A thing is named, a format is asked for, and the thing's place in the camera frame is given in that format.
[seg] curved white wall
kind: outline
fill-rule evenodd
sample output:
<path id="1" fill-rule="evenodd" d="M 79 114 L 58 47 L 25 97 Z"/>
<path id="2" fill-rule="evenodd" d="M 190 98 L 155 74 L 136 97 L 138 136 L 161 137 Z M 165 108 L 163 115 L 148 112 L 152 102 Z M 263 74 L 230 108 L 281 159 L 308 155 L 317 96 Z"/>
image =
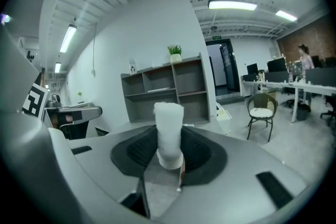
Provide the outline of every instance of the curved white wall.
<path id="1" fill-rule="evenodd" d="M 85 101 L 102 107 L 103 115 L 91 125 L 112 131 L 126 123 L 129 119 L 120 74 L 129 72 L 129 58 L 135 59 L 138 69 L 169 62 L 167 46 L 176 42 L 182 45 L 182 58 L 202 53 L 211 115 L 215 115 L 215 89 L 208 52 L 189 0 L 132 0 L 107 15 L 97 29 L 96 77 L 91 75 L 92 41 L 67 77 L 72 103 L 78 102 L 76 92 L 81 90 Z"/>

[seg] black rubber pad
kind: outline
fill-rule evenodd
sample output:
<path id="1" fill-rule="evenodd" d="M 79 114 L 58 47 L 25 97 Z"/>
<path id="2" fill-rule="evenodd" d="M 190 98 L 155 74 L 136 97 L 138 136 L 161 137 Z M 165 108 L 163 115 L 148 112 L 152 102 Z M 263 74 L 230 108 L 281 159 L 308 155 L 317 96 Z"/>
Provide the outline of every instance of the black rubber pad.
<path id="1" fill-rule="evenodd" d="M 271 172 L 263 172 L 256 177 L 278 209 L 293 200 L 291 194 Z"/>
<path id="2" fill-rule="evenodd" d="M 111 151 L 113 163 L 125 175 L 142 178 L 157 150 L 158 130 L 148 130 L 116 145 Z M 182 185 L 200 185 L 211 182 L 225 167 L 227 155 L 217 143 L 182 127 L 181 151 L 185 159 Z"/>
<path id="3" fill-rule="evenodd" d="M 92 148 L 89 146 L 81 146 L 81 147 L 73 148 L 71 151 L 74 155 L 76 155 L 76 154 L 80 154 L 80 153 L 90 151 L 90 150 L 92 150 Z"/>

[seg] woman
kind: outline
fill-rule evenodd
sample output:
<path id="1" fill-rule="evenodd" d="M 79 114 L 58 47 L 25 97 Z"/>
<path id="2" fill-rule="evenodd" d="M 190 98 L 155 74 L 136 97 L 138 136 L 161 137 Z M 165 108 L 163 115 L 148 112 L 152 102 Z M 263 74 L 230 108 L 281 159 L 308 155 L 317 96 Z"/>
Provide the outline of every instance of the woman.
<path id="1" fill-rule="evenodd" d="M 304 44 L 301 44 L 299 47 L 299 53 L 301 54 L 300 61 L 302 63 L 302 73 L 305 75 L 307 69 L 313 69 L 314 64 L 309 55 L 309 49 Z"/>

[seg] fluorescent light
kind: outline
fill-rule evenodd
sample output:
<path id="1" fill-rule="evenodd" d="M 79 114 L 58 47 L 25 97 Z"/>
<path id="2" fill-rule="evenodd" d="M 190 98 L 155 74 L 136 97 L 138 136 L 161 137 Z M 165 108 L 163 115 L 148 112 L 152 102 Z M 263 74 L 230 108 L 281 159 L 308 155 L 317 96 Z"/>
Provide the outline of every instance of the fluorescent light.
<path id="1" fill-rule="evenodd" d="M 214 8 L 238 8 L 238 9 L 247 9 L 247 10 L 255 10 L 257 5 L 245 2 L 237 2 L 237 1 L 209 1 L 209 9 Z"/>
<path id="2" fill-rule="evenodd" d="M 65 36 L 64 36 L 64 39 L 63 39 L 63 42 L 62 42 L 62 46 L 61 46 L 61 49 L 59 50 L 59 52 L 67 52 L 70 41 L 71 41 L 73 35 L 75 34 L 76 30 L 77 30 L 76 25 L 69 25 L 68 30 L 65 33 Z"/>
<path id="3" fill-rule="evenodd" d="M 61 70 L 61 63 L 60 62 L 57 62 L 55 64 L 55 73 L 59 73 L 59 71 Z"/>
<path id="4" fill-rule="evenodd" d="M 282 18 L 290 20 L 291 22 L 294 22 L 295 20 L 297 20 L 297 17 L 294 17 L 293 15 L 283 12 L 282 10 L 279 10 L 277 13 L 275 13 L 275 15 L 278 15 Z"/>

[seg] white desk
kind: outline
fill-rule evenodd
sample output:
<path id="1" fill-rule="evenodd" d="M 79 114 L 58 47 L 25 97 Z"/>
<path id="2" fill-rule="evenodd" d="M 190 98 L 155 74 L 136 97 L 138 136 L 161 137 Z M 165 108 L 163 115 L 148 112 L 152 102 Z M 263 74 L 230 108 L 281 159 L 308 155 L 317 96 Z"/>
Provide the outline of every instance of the white desk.
<path id="1" fill-rule="evenodd" d="M 260 85 L 260 91 L 263 92 L 263 87 L 274 87 L 274 88 L 295 88 L 295 98 L 294 98 L 294 110 L 292 116 L 292 122 L 296 120 L 296 114 L 298 110 L 298 102 L 299 102 L 299 90 L 302 89 L 304 91 L 304 99 L 306 99 L 306 92 L 317 93 L 322 95 L 331 96 L 332 94 L 336 94 L 336 87 L 329 86 L 321 86 L 321 85 L 311 85 L 300 82 L 293 83 L 284 83 L 284 82 L 264 82 L 264 81 L 242 81 L 243 85 Z"/>

